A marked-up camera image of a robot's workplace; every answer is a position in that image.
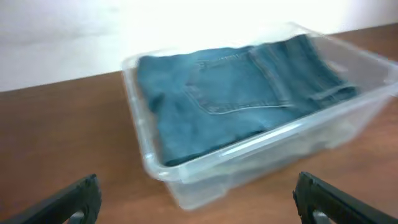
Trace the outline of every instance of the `white wall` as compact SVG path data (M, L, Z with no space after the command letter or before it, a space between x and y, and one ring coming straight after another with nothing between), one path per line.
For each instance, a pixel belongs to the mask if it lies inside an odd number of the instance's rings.
M396 12L396 0L1 0L0 91L120 70L128 55L217 32L295 21L334 33L398 22Z

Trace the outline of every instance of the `wooden table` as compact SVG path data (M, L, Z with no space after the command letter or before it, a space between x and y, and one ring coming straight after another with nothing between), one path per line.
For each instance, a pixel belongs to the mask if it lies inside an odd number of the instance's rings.
M398 25L337 36L398 60ZM292 191L302 170L398 217L397 112L393 100L338 150L184 212L142 168L119 72L0 93L0 220L96 173L103 191L97 223L300 223Z

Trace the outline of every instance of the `blue denim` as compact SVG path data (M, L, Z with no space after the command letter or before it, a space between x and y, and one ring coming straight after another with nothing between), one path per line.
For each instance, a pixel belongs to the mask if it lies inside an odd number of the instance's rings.
M306 35L239 49L140 58L161 159L175 166L358 94Z

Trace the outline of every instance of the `transparent bin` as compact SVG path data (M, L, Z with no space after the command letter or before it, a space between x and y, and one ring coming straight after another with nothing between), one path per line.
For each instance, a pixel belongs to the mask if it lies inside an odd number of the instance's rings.
M175 49L136 55L123 62L124 82L143 164L151 177L165 182L176 202L185 210L201 207L226 195L233 187L353 139L398 92L398 65L395 62L297 24L269 26L247 35L236 34L212 34L212 39L195 40L195 43ZM307 34L322 59L339 76L356 84L361 94L178 166L166 167L159 162L160 144L155 118L147 109L135 79L134 68L139 57L257 45L299 34Z

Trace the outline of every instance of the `pocket stitching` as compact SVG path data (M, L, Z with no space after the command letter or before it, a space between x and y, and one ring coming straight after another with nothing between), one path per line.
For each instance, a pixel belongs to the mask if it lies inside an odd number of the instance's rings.
M239 59L248 53L249 52L245 52L240 55L234 54L215 60L199 60L196 64L194 64L191 74L189 74L188 82L185 84L185 94L191 100L193 100L194 104L198 105L201 109L209 114L227 114L235 111L254 108L281 108L292 106L291 104L288 104L287 101L282 101L277 105L270 105L267 100L257 100L250 103L214 103L206 100L201 90L193 82L191 82L192 76L198 75L197 73L199 73L200 69L206 66L203 64L203 62L222 62L224 60ZM263 74L266 80L269 80L262 70L259 71Z
M262 74L264 75L264 77L269 80L270 82L272 82L273 85L271 85L271 88L274 89L274 94L276 95L280 95L279 97L276 96L277 98L280 98L280 104L284 105L289 101L289 94L287 93L287 90L284 89L284 87L282 87L281 84L278 84L278 81L276 79L276 75L273 74L267 67L265 66L261 66L261 63L258 63L256 58L253 57L252 60L254 61L254 64L256 65L256 67L262 72Z

